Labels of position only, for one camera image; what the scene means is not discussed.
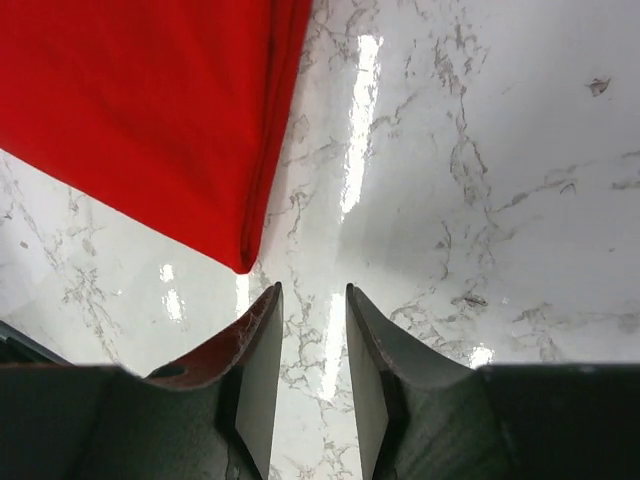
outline folded red towel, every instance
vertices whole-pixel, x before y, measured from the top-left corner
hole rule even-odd
[[[0,2],[0,147],[253,265],[310,0]]]

